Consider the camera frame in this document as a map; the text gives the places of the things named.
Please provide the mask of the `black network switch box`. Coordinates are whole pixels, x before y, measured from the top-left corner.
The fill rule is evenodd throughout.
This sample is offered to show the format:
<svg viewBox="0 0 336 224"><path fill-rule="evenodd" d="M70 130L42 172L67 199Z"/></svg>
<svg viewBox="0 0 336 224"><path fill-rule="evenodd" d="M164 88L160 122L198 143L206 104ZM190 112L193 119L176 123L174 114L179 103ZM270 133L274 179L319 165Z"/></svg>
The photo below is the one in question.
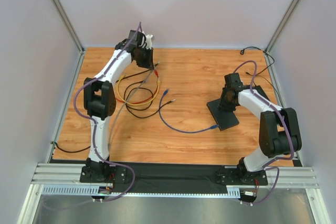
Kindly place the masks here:
<svg viewBox="0 0 336 224"><path fill-rule="evenodd" d="M219 107L220 99L207 102L207 107L214 118L220 131L237 126L239 120L233 111L227 111Z"/></svg>

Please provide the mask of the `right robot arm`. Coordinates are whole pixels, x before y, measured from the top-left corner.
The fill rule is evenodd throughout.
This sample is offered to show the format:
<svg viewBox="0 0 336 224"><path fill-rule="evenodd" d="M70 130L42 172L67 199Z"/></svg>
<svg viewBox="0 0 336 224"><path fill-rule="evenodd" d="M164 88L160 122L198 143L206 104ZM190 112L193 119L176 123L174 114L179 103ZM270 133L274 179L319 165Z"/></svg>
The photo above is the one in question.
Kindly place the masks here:
<svg viewBox="0 0 336 224"><path fill-rule="evenodd" d="M293 158L302 147L296 111L272 103L261 86L244 85L238 73L225 77L225 84L216 106L218 127L226 130L237 126L236 108L247 108L259 119L259 146L240 159L237 169L241 177L258 173L279 159Z"/></svg>

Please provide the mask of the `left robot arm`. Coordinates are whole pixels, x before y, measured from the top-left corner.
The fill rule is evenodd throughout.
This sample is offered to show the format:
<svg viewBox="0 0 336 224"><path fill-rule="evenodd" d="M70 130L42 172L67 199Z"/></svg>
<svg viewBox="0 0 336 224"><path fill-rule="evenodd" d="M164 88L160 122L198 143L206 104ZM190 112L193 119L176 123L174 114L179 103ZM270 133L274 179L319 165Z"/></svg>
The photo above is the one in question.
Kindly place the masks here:
<svg viewBox="0 0 336 224"><path fill-rule="evenodd" d="M90 117L91 144L89 156L82 168L82 183L103 183L110 179L108 134L110 119L116 108L114 85L133 61L138 67L153 70L153 35L131 30L128 38L119 42L111 59L94 78L86 78L83 106Z"/></svg>

